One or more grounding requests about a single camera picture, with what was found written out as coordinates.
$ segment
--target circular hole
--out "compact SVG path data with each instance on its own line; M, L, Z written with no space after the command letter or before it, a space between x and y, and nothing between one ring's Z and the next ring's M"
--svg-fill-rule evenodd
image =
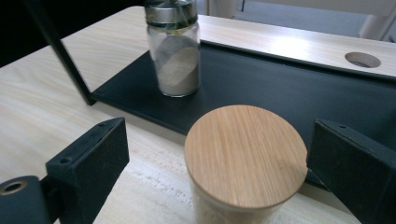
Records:
M70 162L71 160L72 160L72 159L71 159L71 158L68 158L68 157L63 158L63 159L61 159L61 164L68 163L68 162Z
M346 60L359 67L365 68L375 68L381 65L381 61L375 56L361 52L350 52L346 54Z
M13 183L10 183L0 189L0 195L8 195L8 194L13 194L15 192L20 191L21 189L24 189L26 187L27 182L26 181L16 181Z

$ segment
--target black board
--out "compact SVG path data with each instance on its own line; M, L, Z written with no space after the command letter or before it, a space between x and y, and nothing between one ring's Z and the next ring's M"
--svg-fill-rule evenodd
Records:
M307 147L315 119L345 124L396 150L396 79L273 55L201 44L198 92L173 98L157 88L146 52L92 98L178 133L187 134L203 114L225 105L255 105L287 120ZM308 181L320 184L312 174Z

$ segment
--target jar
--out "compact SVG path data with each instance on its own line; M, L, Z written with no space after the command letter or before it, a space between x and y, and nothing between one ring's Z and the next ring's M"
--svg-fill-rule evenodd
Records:
M251 105L208 112L185 142L198 224L276 222L281 205L304 183L306 147L279 115Z
M200 36L194 0L145 3L149 53L159 90L167 96L189 95L200 86Z

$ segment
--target glass jar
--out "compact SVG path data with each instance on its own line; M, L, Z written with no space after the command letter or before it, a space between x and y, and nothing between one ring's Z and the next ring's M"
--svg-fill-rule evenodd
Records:
M159 90L189 95L200 86L200 36L194 0L148 0L145 4L149 52Z

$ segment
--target wooden table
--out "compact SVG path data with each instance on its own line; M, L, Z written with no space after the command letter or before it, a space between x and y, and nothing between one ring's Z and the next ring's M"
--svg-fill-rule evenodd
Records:
M204 40L386 76L396 74L396 47L391 44L207 16L200 16L199 22ZM127 8L70 35L64 43L94 90L148 50L144 11ZM373 54L382 65L370 69L353 65L344 57L350 51ZM44 177L45 162L93 125L125 117L131 161L95 223L193 222L185 136L102 103L86 105L51 48L0 69L0 115L0 182L21 175ZM321 200L326 192L305 186L301 193L317 194L321 202L296 194L282 207L275 223L359 223Z

